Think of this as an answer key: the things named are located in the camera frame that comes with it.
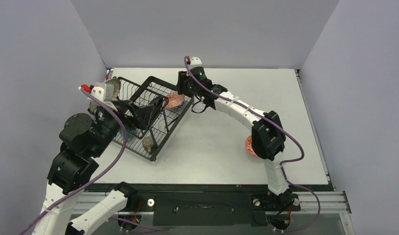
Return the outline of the black wire dish rack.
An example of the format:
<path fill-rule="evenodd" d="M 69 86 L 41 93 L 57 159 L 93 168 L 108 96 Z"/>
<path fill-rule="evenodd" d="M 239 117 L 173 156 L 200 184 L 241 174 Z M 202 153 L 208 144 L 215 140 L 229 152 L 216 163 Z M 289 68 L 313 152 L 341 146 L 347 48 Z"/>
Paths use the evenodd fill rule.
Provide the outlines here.
<path fill-rule="evenodd" d="M 114 103 L 126 110 L 125 132 L 114 138 L 117 144 L 140 157 L 154 162 L 173 131 L 193 104 L 189 96 L 180 97 L 176 85 L 149 76 L 141 85 L 123 77 L 106 80 L 114 85 Z"/>

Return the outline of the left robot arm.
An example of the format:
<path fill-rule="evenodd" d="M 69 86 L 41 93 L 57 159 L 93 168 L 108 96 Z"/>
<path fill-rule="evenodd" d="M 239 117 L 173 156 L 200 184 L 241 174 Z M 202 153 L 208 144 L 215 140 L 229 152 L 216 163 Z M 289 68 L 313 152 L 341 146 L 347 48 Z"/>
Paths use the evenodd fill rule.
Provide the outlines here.
<path fill-rule="evenodd" d="M 69 117 L 59 135 L 60 152 L 52 161 L 46 197 L 33 233 L 89 235 L 121 209 L 135 209 L 137 190 L 122 182 L 85 214 L 71 219 L 79 196 L 97 180 L 96 158 L 118 134 L 127 140 L 130 129 L 147 128 L 160 114 L 162 106 L 161 98 L 145 106 L 137 106 L 130 100 L 116 100 L 111 105 L 96 102 L 94 116 L 79 113 Z"/>

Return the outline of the olive green ceramic mug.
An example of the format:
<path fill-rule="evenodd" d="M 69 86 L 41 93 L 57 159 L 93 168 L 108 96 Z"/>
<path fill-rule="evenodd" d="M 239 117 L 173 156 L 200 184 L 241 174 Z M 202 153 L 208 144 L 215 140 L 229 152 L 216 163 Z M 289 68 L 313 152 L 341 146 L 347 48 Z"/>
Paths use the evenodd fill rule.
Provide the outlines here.
<path fill-rule="evenodd" d="M 152 155 L 157 150 L 156 140 L 152 136 L 146 136 L 142 140 L 142 147 L 149 155 Z"/>

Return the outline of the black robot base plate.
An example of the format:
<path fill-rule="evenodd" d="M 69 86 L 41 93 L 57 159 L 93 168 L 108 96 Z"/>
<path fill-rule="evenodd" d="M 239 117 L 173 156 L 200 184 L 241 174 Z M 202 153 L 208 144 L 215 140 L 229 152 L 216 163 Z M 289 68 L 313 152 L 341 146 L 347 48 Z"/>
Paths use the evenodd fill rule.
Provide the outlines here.
<path fill-rule="evenodd" d="M 278 223 L 289 211 L 298 212 L 298 195 L 291 189 L 280 196 L 266 185 L 132 184 L 137 190 L 116 214 L 136 215 L 154 226 L 229 226 Z"/>

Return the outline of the speckled oval plate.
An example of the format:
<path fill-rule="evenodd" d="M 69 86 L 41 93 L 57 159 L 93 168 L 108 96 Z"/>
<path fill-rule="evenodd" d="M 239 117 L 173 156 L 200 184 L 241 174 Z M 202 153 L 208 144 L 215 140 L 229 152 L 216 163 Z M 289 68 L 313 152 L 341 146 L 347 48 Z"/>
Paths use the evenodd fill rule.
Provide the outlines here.
<path fill-rule="evenodd" d="M 112 101 L 118 100 L 121 89 L 121 81 L 116 77 L 108 79 L 104 82 L 96 82 L 91 89 L 90 94 L 96 99 L 107 105 L 109 108 L 116 111 L 116 107 Z"/>

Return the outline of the red patterned upturned bowl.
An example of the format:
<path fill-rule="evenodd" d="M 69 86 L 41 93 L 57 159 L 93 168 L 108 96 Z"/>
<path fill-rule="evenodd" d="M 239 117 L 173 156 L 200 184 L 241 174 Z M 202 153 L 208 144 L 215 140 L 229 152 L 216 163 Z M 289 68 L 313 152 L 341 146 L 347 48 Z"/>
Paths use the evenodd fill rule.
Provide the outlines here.
<path fill-rule="evenodd" d="M 167 98 L 168 104 L 166 105 L 166 108 L 171 110 L 179 109 L 180 107 L 182 107 L 185 101 L 185 95 L 179 94 L 177 91 L 172 91 L 167 94 Z"/>

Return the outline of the black round plate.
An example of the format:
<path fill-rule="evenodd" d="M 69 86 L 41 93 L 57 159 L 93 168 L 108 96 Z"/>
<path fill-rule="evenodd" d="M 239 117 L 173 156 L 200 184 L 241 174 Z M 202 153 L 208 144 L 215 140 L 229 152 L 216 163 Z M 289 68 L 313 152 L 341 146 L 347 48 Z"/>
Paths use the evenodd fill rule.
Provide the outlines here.
<path fill-rule="evenodd" d="M 168 98 L 157 96 L 148 105 L 143 106 L 140 117 L 146 127 L 150 127 L 158 117 L 164 106 L 168 104 Z"/>

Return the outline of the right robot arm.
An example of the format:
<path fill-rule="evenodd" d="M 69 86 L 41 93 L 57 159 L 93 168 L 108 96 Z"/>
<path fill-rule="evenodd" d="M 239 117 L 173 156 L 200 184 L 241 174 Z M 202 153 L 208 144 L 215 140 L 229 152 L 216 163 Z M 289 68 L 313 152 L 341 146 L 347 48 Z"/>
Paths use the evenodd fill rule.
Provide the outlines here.
<path fill-rule="evenodd" d="M 299 205 L 282 166 L 286 135 L 275 111 L 263 112 L 242 102 L 224 86 L 212 83 L 202 67 L 179 71 L 176 87 L 179 94 L 199 98 L 206 107 L 229 115 L 250 130 L 251 147 L 265 165 L 272 209 Z"/>

